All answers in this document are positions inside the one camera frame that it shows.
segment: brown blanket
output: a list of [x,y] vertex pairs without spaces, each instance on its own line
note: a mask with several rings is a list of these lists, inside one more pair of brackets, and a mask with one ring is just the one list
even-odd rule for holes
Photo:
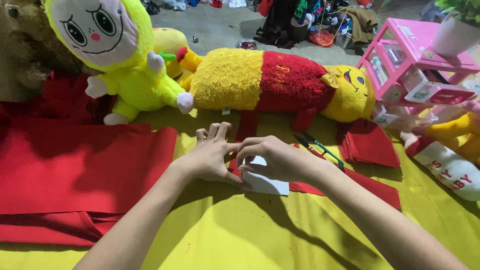
[[[347,9],[343,9],[338,13],[346,13]],[[373,29],[377,27],[377,19],[375,13],[370,10],[361,8],[350,8],[348,15],[352,18],[352,41],[353,43],[363,42],[370,43],[373,40]]]

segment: white pot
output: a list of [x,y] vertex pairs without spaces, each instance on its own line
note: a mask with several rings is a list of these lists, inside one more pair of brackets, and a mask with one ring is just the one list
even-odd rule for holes
[[450,13],[433,38],[432,50],[443,56],[457,56],[480,42],[480,28],[452,18]]

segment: orange plastic bag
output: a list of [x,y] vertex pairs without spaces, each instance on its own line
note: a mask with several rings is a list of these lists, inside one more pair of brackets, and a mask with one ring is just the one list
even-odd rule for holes
[[320,47],[331,47],[334,42],[334,35],[330,34],[327,30],[318,31],[310,31],[309,32],[309,40],[311,43],[320,46]]

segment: embroidered eye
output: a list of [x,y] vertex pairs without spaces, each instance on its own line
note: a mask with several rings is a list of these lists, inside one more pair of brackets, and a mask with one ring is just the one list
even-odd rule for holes
[[65,27],[65,31],[67,31],[68,36],[75,41],[75,43],[82,47],[87,46],[87,37],[80,27],[74,21],[72,21],[72,19],[63,22],[63,26]]
[[343,77],[347,80],[347,82],[352,83],[352,79],[350,79],[350,70],[345,72]]
[[117,33],[117,27],[112,20],[112,17],[101,8],[92,12],[93,20],[100,30],[107,36],[114,36]]

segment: yellow bow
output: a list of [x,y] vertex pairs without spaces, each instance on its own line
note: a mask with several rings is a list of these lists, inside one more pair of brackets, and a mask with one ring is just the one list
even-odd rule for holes
[[340,79],[339,77],[342,75],[340,71],[336,68],[325,68],[328,73],[322,76],[322,81],[333,88],[340,87]]

